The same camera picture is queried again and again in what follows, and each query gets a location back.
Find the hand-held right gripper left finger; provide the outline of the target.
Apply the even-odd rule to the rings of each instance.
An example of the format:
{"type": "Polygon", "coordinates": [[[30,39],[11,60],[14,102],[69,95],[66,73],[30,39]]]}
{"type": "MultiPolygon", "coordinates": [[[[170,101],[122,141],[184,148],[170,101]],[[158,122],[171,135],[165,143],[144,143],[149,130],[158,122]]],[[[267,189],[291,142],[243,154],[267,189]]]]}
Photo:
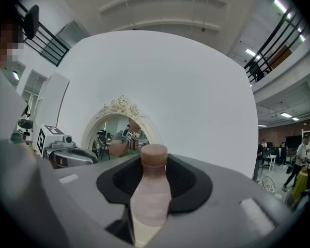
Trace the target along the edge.
{"type": "Polygon", "coordinates": [[[76,248],[135,248],[126,194],[113,183],[114,174],[135,161],[138,155],[105,162],[56,169],[63,201],[64,226],[76,248]]]}

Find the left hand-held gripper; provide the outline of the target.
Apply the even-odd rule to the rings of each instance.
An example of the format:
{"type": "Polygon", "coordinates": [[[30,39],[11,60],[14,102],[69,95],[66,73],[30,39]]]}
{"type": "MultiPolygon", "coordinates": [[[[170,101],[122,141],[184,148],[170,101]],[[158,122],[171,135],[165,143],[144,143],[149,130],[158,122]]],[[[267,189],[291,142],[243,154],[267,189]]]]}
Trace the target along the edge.
{"type": "Polygon", "coordinates": [[[42,125],[37,136],[37,153],[49,160],[54,168],[96,164],[98,158],[90,150],[79,148],[71,135],[57,126],[42,125]]]}

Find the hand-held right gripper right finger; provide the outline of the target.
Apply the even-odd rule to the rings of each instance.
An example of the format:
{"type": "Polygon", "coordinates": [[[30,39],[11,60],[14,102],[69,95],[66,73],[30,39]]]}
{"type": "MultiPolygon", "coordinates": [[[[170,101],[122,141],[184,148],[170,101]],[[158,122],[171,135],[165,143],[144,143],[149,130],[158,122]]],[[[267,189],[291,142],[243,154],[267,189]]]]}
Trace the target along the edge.
{"type": "Polygon", "coordinates": [[[147,248],[270,248],[285,235],[291,211],[249,177],[170,154],[167,220],[147,248]]]}

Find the pink bottle with brown cap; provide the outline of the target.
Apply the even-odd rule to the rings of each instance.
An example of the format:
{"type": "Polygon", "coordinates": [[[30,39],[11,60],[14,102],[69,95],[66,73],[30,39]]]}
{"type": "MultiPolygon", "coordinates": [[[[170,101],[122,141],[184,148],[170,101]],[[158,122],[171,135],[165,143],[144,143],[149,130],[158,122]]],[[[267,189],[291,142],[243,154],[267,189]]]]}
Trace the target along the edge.
{"type": "Polygon", "coordinates": [[[167,148],[150,144],[141,149],[142,179],[130,199],[134,245],[143,248],[167,219],[171,189],[166,177],[167,148]]]}

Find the white table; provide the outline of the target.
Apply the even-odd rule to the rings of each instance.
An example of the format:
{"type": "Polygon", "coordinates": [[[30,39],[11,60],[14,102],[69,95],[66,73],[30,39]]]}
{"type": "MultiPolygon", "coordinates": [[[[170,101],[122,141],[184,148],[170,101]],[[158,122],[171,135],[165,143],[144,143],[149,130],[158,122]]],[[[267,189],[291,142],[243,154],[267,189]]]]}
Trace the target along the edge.
{"type": "Polygon", "coordinates": [[[261,173],[263,172],[264,168],[268,168],[268,171],[273,170],[275,161],[276,155],[271,154],[269,156],[266,156],[261,164],[261,173]]]}

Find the white ornate vanity mirror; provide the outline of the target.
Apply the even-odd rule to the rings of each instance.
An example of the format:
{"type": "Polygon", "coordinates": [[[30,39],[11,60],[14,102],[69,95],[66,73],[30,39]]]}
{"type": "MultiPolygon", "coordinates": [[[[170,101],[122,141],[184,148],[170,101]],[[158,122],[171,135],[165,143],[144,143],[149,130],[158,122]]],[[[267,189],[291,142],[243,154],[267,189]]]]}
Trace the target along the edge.
{"type": "Polygon", "coordinates": [[[121,158],[138,154],[143,145],[161,143],[150,121],[140,113],[137,105],[121,96],[104,105],[92,118],[84,132],[81,147],[91,149],[95,145],[101,151],[107,150],[109,158],[121,158]],[[108,145],[96,137],[96,130],[100,123],[117,115],[128,117],[129,127],[118,131],[108,145]]]}

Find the yellow round table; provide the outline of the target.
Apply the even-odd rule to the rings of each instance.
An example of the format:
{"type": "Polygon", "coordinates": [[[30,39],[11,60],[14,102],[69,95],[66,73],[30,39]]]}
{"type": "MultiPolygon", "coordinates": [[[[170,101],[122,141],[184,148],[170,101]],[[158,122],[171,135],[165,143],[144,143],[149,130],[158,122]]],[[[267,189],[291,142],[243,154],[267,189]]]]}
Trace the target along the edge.
{"type": "Polygon", "coordinates": [[[301,197],[301,194],[310,189],[310,176],[305,168],[303,168],[297,175],[296,183],[293,188],[293,197],[295,200],[301,197]]]}

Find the black mezzanine railing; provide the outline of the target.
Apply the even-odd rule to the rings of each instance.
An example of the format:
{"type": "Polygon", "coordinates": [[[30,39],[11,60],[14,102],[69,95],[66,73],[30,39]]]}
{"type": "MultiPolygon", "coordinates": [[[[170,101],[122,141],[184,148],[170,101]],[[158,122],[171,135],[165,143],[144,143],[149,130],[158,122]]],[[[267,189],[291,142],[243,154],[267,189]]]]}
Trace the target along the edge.
{"type": "Polygon", "coordinates": [[[287,19],[287,14],[283,14],[259,50],[256,52],[251,50],[257,54],[257,57],[252,56],[244,65],[251,85],[256,83],[249,73],[252,62],[256,61],[266,76],[287,59],[310,35],[310,28],[302,15],[292,7],[288,9],[288,12],[291,13],[291,19],[287,19]]]}
{"type": "Polygon", "coordinates": [[[22,28],[23,43],[45,60],[58,67],[71,47],[58,35],[50,32],[42,23],[39,23],[37,31],[32,38],[28,38],[27,32],[22,28]]]}

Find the black office chair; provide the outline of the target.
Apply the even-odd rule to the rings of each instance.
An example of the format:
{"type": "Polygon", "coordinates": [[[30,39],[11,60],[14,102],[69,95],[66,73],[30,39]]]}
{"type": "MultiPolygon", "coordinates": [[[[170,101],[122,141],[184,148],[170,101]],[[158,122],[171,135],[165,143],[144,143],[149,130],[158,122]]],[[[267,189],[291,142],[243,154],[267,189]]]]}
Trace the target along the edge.
{"type": "Polygon", "coordinates": [[[260,69],[258,63],[256,61],[252,62],[249,67],[250,76],[254,79],[255,82],[260,81],[265,77],[264,72],[260,69]]]}

